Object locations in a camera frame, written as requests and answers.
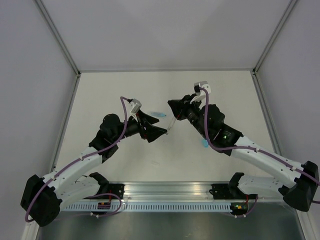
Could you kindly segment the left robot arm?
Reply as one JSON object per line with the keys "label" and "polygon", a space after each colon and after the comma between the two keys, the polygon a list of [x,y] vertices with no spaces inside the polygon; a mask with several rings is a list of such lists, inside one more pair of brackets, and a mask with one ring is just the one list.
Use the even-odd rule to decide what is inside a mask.
{"label": "left robot arm", "polygon": [[80,156],[68,165],[42,177],[31,176],[25,185],[21,207],[26,211],[25,221],[35,221],[40,227],[50,224],[69,205],[95,196],[104,199],[109,193],[108,180],[94,172],[80,180],[85,173],[102,165],[118,150],[118,142],[140,135],[151,143],[168,131],[156,126],[159,119],[141,110],[135,116],[120,121],[112,113],[103,118],[95,138]]}

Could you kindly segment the white whiteboard marker pen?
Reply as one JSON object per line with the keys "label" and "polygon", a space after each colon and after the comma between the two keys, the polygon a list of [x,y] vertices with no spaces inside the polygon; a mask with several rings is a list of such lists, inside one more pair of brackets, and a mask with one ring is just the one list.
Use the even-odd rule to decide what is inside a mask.
{"label": "white whiteboard marker pen", "polygon": [[170,123],[169,123],[169,125],[168,125],[168,127],[167,127],[166,135],[168,135],[169,132],[170,132],[170,130],[173,128],[176,120],[177,120],[177,119],[176,119],[175,117],[173,117],[173,118],[171,119],[171,121],[170,121]]}

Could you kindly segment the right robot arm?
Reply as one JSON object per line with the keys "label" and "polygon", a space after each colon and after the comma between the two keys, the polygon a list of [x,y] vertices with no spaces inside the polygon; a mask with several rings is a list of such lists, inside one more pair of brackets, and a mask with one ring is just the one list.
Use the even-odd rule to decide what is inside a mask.
{"label": "right robot arm", "polygon": [[178,121],[188,120],[213,149],[243,160],[268,173],[270,177],[254,177],[236,172],[228,183],[228,194],[235,199],[245,195],[282,198],[290,207],[308,212],[320,184],[318,166],[301,163],[268,151],[255,144],[240,131],[224,123],[225,115],[215,104],[194,101],[195,95],[168,100]]}

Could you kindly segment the light blue highlighter pen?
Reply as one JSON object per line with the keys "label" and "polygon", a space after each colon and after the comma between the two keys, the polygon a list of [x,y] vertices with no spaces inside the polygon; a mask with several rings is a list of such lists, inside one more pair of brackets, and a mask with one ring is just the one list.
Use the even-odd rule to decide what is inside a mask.
{"label": "light blue highlighter pen", "polygon": [[165,118],[167,115],[163,112],[150,111],[149,114],[155,118]]}

